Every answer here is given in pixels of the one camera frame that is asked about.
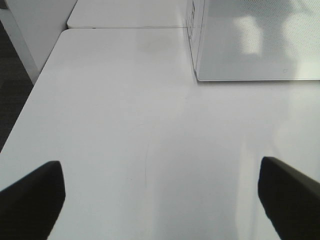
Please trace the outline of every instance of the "white tabletop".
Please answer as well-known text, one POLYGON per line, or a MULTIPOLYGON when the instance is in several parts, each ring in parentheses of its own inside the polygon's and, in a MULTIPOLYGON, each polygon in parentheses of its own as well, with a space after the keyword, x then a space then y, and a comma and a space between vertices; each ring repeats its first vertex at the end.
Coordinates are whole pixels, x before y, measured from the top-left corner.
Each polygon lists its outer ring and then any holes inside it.
POLYGON ((320 180, 319 82, 197 84, 184 31, 62 33, 0 154, 0 189, 61 162, 50 240, 276 240, 262 157, 320 180))
POLYGON ((187 0, 78 0, 71 28, 181 28, 187 0))

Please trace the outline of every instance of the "gray carpet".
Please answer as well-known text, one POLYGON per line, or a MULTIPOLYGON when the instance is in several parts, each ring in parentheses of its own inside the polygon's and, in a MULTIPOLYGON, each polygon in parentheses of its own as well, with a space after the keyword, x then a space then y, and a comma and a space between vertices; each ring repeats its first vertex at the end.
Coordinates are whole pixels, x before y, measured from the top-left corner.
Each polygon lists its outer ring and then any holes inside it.
POLYGON ((33 84, 0 23, 0 152, 33 84))

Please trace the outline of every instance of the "white desk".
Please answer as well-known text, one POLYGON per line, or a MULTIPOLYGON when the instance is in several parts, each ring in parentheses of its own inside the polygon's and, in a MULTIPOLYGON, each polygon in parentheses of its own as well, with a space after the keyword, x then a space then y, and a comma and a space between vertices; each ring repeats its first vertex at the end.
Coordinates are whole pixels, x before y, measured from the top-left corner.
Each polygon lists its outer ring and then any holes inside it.
POLYGON ((187 0, 78 0, 71 28, 182 28, 187 0))
POLYGON ((61 161, 50 240, 277 240, 260 160, 320 180, 320 85, 197 84, 184 29, 62 33, 0 155, 0 189, 61 161))

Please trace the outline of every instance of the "white wall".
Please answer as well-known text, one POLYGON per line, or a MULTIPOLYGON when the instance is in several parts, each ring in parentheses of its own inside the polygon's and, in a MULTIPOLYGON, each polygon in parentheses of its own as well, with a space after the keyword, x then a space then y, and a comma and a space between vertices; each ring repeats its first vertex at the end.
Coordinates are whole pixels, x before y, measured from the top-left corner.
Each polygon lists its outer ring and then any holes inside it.
POLYGON ((33 83, 37 80, 77 0, 6 0, 0 20, 33 83))

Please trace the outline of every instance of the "white cabinet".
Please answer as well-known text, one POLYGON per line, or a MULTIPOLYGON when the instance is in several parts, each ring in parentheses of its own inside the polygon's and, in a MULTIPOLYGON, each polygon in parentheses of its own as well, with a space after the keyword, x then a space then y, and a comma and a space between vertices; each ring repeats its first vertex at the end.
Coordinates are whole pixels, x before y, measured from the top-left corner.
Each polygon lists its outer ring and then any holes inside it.
POLYGON ((320 79, 319 1, 190 0, 187 11, 199 81, 320 79))

